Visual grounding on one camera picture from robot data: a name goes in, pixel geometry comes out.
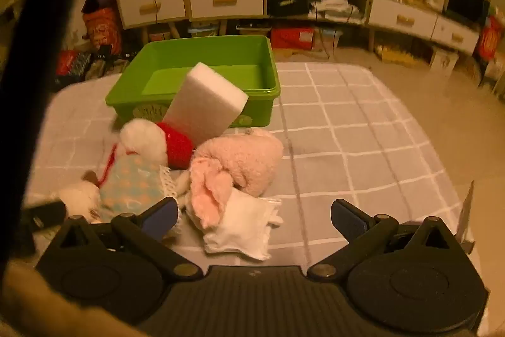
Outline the orange snack bag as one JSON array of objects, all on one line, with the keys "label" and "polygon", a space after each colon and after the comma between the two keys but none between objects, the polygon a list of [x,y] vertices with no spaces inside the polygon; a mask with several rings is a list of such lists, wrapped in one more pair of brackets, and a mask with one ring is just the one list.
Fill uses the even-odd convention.
[{"label": "orange snack bag", "polygon": [[83,21],[88,39],[96,51],[103,45],[109,45],[113,55],[122,53],[122,22],[113,8],[84,14]]}]

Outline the red box under cabinet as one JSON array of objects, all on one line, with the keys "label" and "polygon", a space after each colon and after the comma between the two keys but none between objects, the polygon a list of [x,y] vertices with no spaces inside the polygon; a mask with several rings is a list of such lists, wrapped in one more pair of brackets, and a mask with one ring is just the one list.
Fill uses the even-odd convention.
[{"label": "red box under cabinet", "polygon": [[312,27],[274,27],[270,32],[273,48],[310,51],[314,29]]}]

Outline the checkered dress rabbit doll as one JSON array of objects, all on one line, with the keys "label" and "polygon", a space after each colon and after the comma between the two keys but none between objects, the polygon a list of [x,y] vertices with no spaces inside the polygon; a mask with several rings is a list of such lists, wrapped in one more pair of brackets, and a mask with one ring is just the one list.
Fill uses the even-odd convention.
[{"label": "checkered dress rabbit doll", "polygon": [[177,199],[170,170],[136,154],[119,157],[99,187],[98,213],[102,222],[116,215],[140,215],[154,204]]}]

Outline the black bag in cabinet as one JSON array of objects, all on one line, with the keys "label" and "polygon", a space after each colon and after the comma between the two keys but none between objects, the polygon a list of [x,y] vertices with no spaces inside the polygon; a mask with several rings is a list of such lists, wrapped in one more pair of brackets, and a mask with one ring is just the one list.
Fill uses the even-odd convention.
[{"label": "black bag in cabinet", "polygon": [[307,15],[308,0],[267,0],[267,14],[274,17]]}]

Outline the pink plush rabbit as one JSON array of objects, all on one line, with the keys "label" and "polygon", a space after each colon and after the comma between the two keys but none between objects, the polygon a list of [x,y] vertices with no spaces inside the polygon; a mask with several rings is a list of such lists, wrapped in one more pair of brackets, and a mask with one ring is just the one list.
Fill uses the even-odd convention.
[{"label": "pink plush rabbit", "polygon": [[282,155],[281,140],[261,128],[199,145],[189,167],[190,204],[199,225],[207,230],[220,223],[235,188],[253,197],[263,194]]}]

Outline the white sponge block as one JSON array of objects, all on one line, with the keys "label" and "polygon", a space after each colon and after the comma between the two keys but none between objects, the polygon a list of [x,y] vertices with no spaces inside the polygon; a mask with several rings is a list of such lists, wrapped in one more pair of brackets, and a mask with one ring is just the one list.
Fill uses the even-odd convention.
[{"label": "white sponge block", "polygon": [[163,123],[194,146],[221,136],[242,113],[248,95],[204,63],[197,63],[175,94]]}]

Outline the long tv cabinet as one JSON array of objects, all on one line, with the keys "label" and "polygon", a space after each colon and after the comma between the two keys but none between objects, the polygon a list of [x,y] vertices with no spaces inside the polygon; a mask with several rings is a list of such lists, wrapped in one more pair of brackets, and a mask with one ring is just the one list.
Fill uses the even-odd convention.
[{"label": "long tv cabinet", "polygon": [[278,19],[335,22],[369,29],[369,46],[376,30],[400,33],[471,55],[478,30],[451,20],[427,7],[401,0],[308,0],[307,15],[274,17],[267,14],[267,0],[189,0],[194,21],[211,19]]}]

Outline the santa plush toy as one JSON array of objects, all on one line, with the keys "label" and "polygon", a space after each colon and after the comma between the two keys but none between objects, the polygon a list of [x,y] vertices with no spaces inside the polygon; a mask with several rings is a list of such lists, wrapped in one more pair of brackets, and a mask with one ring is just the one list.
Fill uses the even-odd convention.
[{"label": "santa plush toy", "polygon": [[[114,144],[100,178],[88,173],[72,185],[66,186],[52,196],[61,200],[67,215],[82,215],[91,223],[101,223],[98,207],[100,204],[99,187],[114,162],[126,155],[136,154],[146,160],[173,169],[183,170],[189,166],[193,143],[182,133],[162,122],[145,119],[133,119],[127,122],[119,133],[118,142]],[[175,183],[177,198],[183,192],[181,185]]]}]

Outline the black microwave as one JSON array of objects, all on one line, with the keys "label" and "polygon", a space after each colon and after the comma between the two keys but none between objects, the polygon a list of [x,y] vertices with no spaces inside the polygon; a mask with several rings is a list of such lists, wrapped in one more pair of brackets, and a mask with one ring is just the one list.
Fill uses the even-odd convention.
[{"label": "black microwave", "polygon": [[489,9],[489,0],[444,0],[443,14],[468,27],[482,27]]}]

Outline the white cloth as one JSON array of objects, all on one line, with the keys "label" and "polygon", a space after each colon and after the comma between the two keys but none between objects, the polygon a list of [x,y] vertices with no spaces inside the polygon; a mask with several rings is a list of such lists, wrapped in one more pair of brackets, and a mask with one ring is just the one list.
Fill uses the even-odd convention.
[{"label": "white cloth", "polygon": [[282,201],[275,198],[254,198],[233,189],[223,218],[215,227],[203,228],[201,219],[187,202],[186,213],[191,222],[203,233],[205,252],[208,254],[239,253],[255,261],[270,259],[270,232],[280,227]]}]

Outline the green plastic bin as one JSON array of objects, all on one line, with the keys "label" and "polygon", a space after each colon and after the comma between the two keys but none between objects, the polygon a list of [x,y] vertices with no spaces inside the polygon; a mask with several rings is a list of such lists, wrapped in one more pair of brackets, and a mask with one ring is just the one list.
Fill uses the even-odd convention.
[{"label": "green plastic bin", "polygon": [[122,121],[161,121],[187,73],[203,63],[237,86],[248,101],[232,127],[266,127],[281,94],[270,41],[260,35],[171,39],[144,46],[105,98]]}]

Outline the grey checkered blanket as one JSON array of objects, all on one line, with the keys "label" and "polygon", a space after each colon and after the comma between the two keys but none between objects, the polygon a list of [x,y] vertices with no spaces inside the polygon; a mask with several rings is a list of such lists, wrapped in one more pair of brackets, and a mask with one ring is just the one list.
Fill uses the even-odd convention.
[{"label": "grey checkered blanket", "polygon": [[[397,221],[435,215],[456,230],[462,202],[431,141],[401,100],[360,66],[282,63],[282,92],[269,130],[284,155],[268,198],[283,218],[270,235],[270,264],[306,268],[342,248],[330,207],[343,198]],[[105,102],[115,76],[69,86],[53,98],[25,201],[46,200],[92,170],[117,138]]]}]

